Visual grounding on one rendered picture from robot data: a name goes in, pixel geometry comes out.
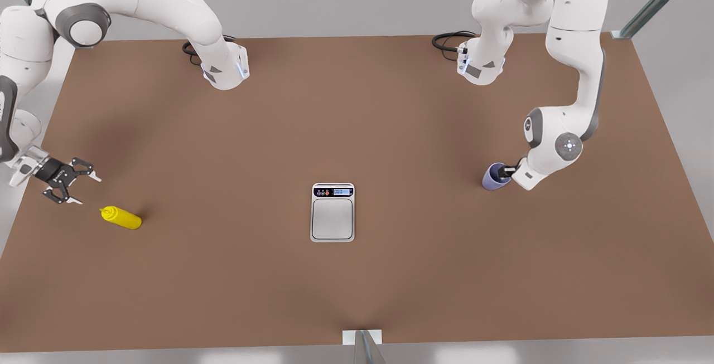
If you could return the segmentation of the lavender cup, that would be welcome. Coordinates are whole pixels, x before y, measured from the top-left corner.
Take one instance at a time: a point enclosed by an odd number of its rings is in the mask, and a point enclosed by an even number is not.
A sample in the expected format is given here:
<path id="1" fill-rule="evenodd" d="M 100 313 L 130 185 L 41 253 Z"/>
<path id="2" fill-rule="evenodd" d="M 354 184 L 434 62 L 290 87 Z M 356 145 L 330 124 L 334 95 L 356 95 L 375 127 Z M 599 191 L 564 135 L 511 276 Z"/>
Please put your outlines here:
<path id="1" fill-rule="evenodd" d="M 497 162 L 489 166 L 487 171 L 485 171 L 484 178 L 482 179 L 482 186 L 488 190 L 493 191 L 498 188 L 503 188 L 503 186 L 510 183 L 511 178 L 503 178 L 503 166 L 505 164 Z"/>

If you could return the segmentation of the yellow sauce bottle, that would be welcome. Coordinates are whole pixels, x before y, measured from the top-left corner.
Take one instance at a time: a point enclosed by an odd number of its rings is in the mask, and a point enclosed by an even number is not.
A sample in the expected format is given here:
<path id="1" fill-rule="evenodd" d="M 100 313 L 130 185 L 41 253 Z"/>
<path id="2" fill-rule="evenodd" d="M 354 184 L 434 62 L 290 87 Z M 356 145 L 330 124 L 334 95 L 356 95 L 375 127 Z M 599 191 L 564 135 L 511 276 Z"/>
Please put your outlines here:
<path id="1" fill-rule="evenodd" d="M 105 206 L 100 209 L 102 219 L 111 224 L 120 225 L 125 229 L 136 230 L 142 224 L 142 219 L 135 214 L 125 211 L 117 206 Z"/>

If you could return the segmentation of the silver digital kitchen scale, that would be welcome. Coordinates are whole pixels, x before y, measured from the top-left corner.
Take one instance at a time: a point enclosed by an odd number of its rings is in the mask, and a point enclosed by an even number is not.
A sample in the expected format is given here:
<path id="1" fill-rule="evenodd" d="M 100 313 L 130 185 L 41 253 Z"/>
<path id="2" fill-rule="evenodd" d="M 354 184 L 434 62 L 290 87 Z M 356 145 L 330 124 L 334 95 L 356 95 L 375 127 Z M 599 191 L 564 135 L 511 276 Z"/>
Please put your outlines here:
<path id="1" fill-rule="evenodd" d="M 315 183 L 311 193 L 310 239 L 352 242 L 355 237 L 354 184 Z"/>

